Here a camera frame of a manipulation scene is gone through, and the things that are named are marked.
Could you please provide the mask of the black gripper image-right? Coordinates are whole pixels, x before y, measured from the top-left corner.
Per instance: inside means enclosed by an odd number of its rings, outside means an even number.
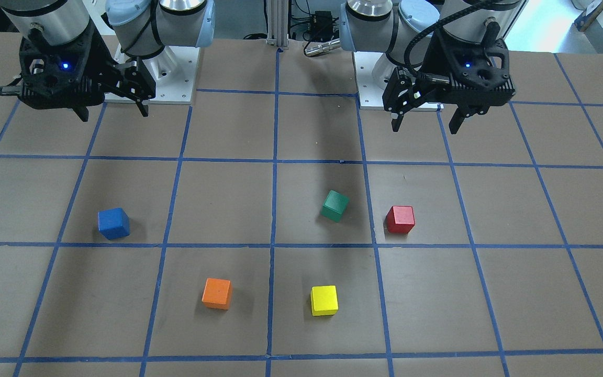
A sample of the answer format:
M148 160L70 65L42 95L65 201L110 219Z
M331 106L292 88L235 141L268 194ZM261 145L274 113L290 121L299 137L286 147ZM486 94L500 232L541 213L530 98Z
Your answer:
M402 114L423 103L457 105L449 122L455 135L470 114L510 101L516 86L499 32L499 26L487 26L478 41L462 41L445 29L435 31L420 66L412 72L397 67L388 80L383 107L392 112L392 131L400 130Z

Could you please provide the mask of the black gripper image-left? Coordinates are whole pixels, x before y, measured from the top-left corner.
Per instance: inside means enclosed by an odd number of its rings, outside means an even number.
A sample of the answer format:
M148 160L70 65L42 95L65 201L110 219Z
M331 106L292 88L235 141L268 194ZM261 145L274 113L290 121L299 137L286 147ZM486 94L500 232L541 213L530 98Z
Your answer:
M156 82L141 58L119 63L111 57L94 24L74 40L51 46L38 30L31 31L19 48L19 100L33 109L71 109L84 123L88 107L100 105L107 93L136 103L149 116L149 100Z

